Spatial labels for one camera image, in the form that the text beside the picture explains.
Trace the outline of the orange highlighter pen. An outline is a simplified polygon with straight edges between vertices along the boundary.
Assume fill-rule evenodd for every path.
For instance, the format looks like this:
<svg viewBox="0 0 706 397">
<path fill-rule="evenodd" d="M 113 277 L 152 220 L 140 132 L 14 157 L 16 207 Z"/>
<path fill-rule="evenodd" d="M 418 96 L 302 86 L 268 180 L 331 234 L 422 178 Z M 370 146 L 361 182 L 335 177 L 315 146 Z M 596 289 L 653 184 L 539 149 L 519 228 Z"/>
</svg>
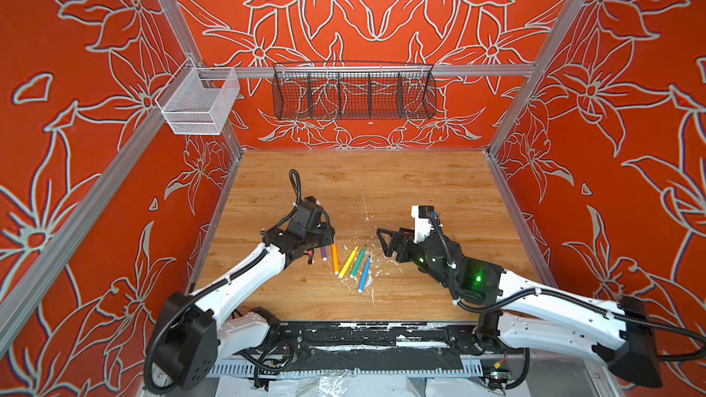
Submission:
<svg viewBox="0 0 706 397">
<path fill-rule="evenodd" d="M 339 267 L 339 258 L 338 258 L 338 247 L 336 244 L 332 244 L 331 246 L 331 255 L 332 255 L 332 260 L 333 260 L 333 270 L 334 274 L 338 275 L 340 272 L 340 267 Z"/>
</svg>

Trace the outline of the yellow highlighter pen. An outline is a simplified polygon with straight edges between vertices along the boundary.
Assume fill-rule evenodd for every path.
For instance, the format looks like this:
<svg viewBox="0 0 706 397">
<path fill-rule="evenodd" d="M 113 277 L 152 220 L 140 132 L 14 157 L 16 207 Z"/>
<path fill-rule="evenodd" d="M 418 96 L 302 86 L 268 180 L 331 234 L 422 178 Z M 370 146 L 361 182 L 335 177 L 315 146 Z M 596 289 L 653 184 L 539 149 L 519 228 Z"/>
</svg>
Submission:
<svg viewBox="0 0 706 397">
<path fill-rule="evenodd" d="M 343 279 L 345 275 L 347 275 L 347 272 L 349 272 L 350 267 L 356 260 L 359 252 L 359 247 L 355 246 L 354 249 L 350 252 L 349 257 L 347 258 L 346 262 L 344 263 L 343 267 L 340 268 L 340 271 L 338 272 L 338 277 L 340 279 Z"/>
</svg>

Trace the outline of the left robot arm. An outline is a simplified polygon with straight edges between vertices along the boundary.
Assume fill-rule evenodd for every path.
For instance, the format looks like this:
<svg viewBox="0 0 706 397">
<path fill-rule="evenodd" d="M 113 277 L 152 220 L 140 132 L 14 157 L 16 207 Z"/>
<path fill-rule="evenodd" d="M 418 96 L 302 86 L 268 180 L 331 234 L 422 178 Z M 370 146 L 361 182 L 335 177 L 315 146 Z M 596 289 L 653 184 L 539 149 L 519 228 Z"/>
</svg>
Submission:
<svg viewBox="0 0 706 397">
<path fill-rule="evenodd" d="M 202 382 L 214 364 L 260 347 L 278 319 L 262 309 L 235 318 L 235 310 L 296 259 L 334 242 L 335 230 L 315 197 L 296 202 L 282 223 L 263 233 L 255 250 L 207 287 L 191 295 L 176 292 L 165 301 L 148 342 L 143 364 L 145 389 L 166 394 Z"/>
</svg>

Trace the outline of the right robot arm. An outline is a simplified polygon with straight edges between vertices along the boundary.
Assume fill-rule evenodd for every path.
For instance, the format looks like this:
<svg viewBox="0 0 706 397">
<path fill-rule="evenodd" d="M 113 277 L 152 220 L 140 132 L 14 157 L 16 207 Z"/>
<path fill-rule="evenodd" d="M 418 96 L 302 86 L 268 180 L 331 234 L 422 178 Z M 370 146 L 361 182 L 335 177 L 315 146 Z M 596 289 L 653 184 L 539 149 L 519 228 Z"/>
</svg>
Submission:
<svg viewBox="0 0 706 397">
<path fill-rule="evenodd" d="M 510 270 L 463 255 L 433 228 L 380 229 L 386 257 L 412 263 L 447 289 L 453 303 L 479 317 L 483 350 L 539 349 L 599 362 L 615 377 L 645 388 L 663 385 L 660 366 L 705 358 L 705 337 L 657 323 L 633 297 L 600 301 L 563 292 Z"/>
</svg>

